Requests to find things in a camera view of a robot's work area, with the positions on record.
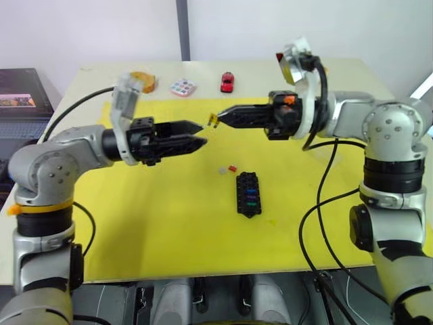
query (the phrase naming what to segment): laptop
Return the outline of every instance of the laptop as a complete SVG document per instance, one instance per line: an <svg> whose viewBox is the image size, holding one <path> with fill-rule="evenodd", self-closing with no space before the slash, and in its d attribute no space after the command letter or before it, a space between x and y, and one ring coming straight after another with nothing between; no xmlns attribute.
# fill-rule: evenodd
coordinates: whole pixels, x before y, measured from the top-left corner
<svg viewBox="0 0 433 325"><path fill-rule="evenodd" d="M0 69L0 160L36 143L52 114L34 68Z"/></svg>

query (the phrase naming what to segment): red toy car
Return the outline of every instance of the red toy car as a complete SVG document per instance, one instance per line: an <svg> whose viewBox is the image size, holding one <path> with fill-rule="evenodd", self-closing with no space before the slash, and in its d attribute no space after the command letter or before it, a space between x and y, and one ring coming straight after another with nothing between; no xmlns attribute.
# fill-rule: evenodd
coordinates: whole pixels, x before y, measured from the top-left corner
<svg viewBox="0 0 433 325"><path fill-rule="evenodd" d="M221 78L221 93L231 93L233 91L233 84L235 83L235 76L233 73L226 72Z"/></svg>

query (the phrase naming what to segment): yellow tabletop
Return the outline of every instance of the yellow tabletop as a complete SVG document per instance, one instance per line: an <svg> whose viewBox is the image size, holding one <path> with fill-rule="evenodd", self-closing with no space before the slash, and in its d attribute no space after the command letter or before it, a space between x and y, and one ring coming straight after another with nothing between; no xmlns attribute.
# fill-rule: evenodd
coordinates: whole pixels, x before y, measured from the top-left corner
<svg viewBox="0 0 433 325"><path fill-rule="evenodd" d="M156 123L188 119L205 124L211 112L267 98L141 102L135 116ZM109 104L102 123L110 127ZM298 243L298 226L315 204L315 194L332 148L302 152L303 141L270 142L260 129L220 124L198 134L208 143L193 154L164 158L154 167L90 171L78 181L75 200L93 214L97 233L85 260L85 280L118 281L308 269ZM219 169L235 165L237 173ZM363 151L340 146L323 199L356 188L363 177ZM251 219L237 213L235 178L255 171L263 212ZM357 195L323 207L331 245L347 266L370 265L368 253L349 238L348 212ZM74 208L76 241L91 234L86 216ZM317 215L304 229L306 249L319 268L336 267L321 238ZM432 252L428 228L426 252Z"/></svg>

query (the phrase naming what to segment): metal bracket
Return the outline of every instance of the metal bracket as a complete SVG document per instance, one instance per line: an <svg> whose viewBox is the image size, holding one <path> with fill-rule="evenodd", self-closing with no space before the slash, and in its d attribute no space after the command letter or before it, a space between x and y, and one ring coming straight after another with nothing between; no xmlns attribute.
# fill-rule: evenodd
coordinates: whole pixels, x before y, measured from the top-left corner
<svg viewBox="0 0 433 325"><path fill-rule="evenodd" d="M150 324L153 299L154 287L152 285L136 289L133 325Z"/></svg>
<svg viewBox="0 0 433 325"><path fill-rule="evenodd" d="M110 113L113 124L114 135L116 136L117 147L120 157L128 165L136 165L136 161L129 151L127 131L131 126L134 117L135 105L143 89L143 82L123 74L113 92L113 103Z"/></svg>
<svg viewBox="0 0 433 325"><path fill-rule="evenodd" d="M311 48L304 37L296 39L291 45L286 45L283 53L277 53L279 67L287 83L295 85L298 97L302 99L302 119L294 139L302 139L311 129L314 120L315 96L319 76L316 72L302 69L299 55L311 53Z"/></svg>
<svg viewBox="0 0 433 325"><path fill-rule="evenodd" d="M208 310L205 288L205 278L194 278L192 304L196 306L198 313L205 313Z"/></svg>

